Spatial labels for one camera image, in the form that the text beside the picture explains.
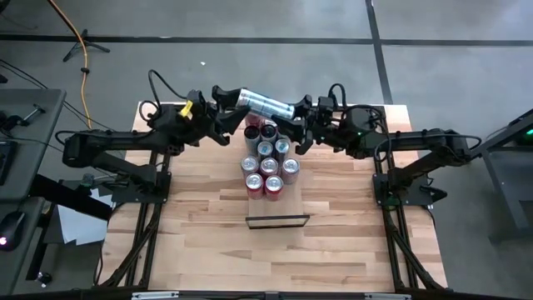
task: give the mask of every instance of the can lid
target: can lid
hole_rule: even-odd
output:
[[[266,188],[269,191],[277,192],[283,188],[283,181],[279,176],[273,175],[266,179]]]
[[[250,125],[244,128],[244,136],[246,138],[257,138],[259,137],[259,128],[257,126]]]
[[[260,154],[268,155],[272,153],[272,144],[269,142],[260,142],[259,145],[257,145],[257,151]]]
[[[272,126],[275,127],[275,128],[277,127],[276,122],[274,122],[274,121],[272,121],[272,120],[270,120],[270,119],[265,119],[265,120],[263,121],[263,124],[265,124],[265,126],[266,126],[266,125],[272,125]]]
[[[287,173],[296,173],[300,170],[300,163],[296,159],[289,158],[283,162],[283,170]]]
[[[242,168],[246,171],[257,170],[258,164],[256,158],[253,156],[245,157],[241,162]]]
[[[279,153],[286,153],[289,151],[291,144],[286,139],[280,139],[276,142],[276,151]]]
[[[271,173],[277,172],[277,161],[274,158],[265,158],[261,162],[261,170]]]
[[[277,133],[277,130],[272,125],[265,125],[261,127],[261,135],[265,138],[275,137],[276,133]]]
[[[258,189],[263,185],[263,178],[259,174],[250,174],[247,177],[247,187],[251,189]]]

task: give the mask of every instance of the aluminum can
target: aluminum can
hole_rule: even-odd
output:
[[[241,170],[244,178],[247,178],[248,175],[258,172],[259,162],[253,156],[245,157],[241,161]]]
[[[259,167],[260,174],[263,176],[263,178],[268,178],[272,175],[277,175],[277,161],[276,159],[269,157],[265,158],[263,161],[261,161],[261,166]]]
[[[244,129],[244,140],[247,143],[248,155],[257,156],[257,145],[261,142],[261,130],[259,130],[259,127],[246,127]]]
[[[261,127],[261,141],[269,142],[272,145],[276,143],[277,129],[272,125],[265,125]]]
[[[257,200],[263,197],[263,177],[253,173],[247,177],[248,197]]]
[[[287,141],[291,141],[291,139],[287,135],[285,135],[285,134],[280,132],[276,122],[274,122],[272,120],[269,120],[269,119],[265,119],[263,121],[263,125],[262,126],[265,126],[265,125],[272,125],[273,127],[276,128],[276,130],[277,130],[277,140],[286,139]]]
[[[265,97],[258,93],[241,89],[241,94],[237,99],[237,107],[248,106],[250,113],[265,118],[272,118],[272,115],[291,119],[294,117],[294,106]]]
[[[291,144],[288,140],[280,139],[277,140],[274,152],[276,160],[278,163],[282,164],[287,159],[287,156],[289,155],[289,149],[291,148]]]
[[[274,146],[269,142],[260,142],[257,145],[257,156],[259,161],[262,162],[265,158],[271,158],[274,153]]]
[[[296,159],[286,159],[281,165],[281,179],[285,184],[293,184],[298,179],[300,163]]]
[[[265,181],[265,195],[270,201],[278,201],[283,190],[283,180],[277,175],[270,176]]]
[[[261,128],[261,126],[263,126],[264,121],[265,118],[257,116],[255,113],[251,112],[249,112],[244,118],[244,123],[247,126],[255,126],[257,128]]]

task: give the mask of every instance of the yellow clip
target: yellow clip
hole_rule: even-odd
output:
[[[180,111],[180,114],[182,115],[182,117],[192,119],[191,108],[192,108],[192,101],[187,100],[187,104],[185,104],[185,107],[182,108],[182,110]]]

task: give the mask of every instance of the concrete floor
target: concrete floor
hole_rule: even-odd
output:
[[[95,0],[57,1],[76,26],[106,35],[369,38],[364,0]],[[533,2],[528,0],[375,0],[382,38],[533,39]],[[33,33],[68,34],[46,2],[19,0],[6,12],[19,22],[39,26]],[[21,32],[0,19],[0,32]],[[82,55],[67,63],[68,42],[2,42],[0,58],[67,90],[81,108]],[[178,91],[248,86],[258,92],[299,100],[325,95],[344,83],[350,103],[383,103],[372,46],[261,44],[117,44],[109,54],[90,52],[87,101],[91,115],[117,130],[132,125],[138,101],[151,98],[147,71],[158,70]],[[414,129],[453,128],[486,136],[531,109],[533,52],[530,47],[384,47],[395,104],[406,104]],[[30,88],[6,73],[2,88]],[[162,98],[174,100],[161,91]],[[65,111],[57,130],[83,129]],[[76,178],[91,170],[60,163],[47,151],[41,172],[51,178]],[[533,242],[493,246],[488,236],[509,220],[495,199],[480,161],[431,174],[449,197],[436,204],[436,231],[451,288],[533,298]],[[75,268],[71,262],[87,266]],[[60,247],[48,252],[44,268],[54,274],[49,290],[87,288],[97,247]],[[17,292],[40,288],[21,282]]]

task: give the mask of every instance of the wooden tabletop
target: wooden tabletop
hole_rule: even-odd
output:
[[[406,106],[385,108],[390,131],[411,130]],[[133,127],[148,130],[138,115]],[[246,152],[242,129],[227,147],[204,138],[200,147],[186,147],[172,159],[171,195],[162,210],[150,289],[393,292],[383,218],[371,190],[372,160],[314,145],[299,157],[301,200],[304,213],[311,214],[307,225],[250,230],[239,165]],[[148,163],[149,155],[128,152],[127,160]],[[417,159],[416,152],[394,156],[398,167]],[[125,204],[112,217],[101,281],[130,250],[138,210],[138,204]],[[406,220],[413,252],[446,286],[431,217],[420,207],[406,207]],[[405,260],[398,257],[407,283]]]

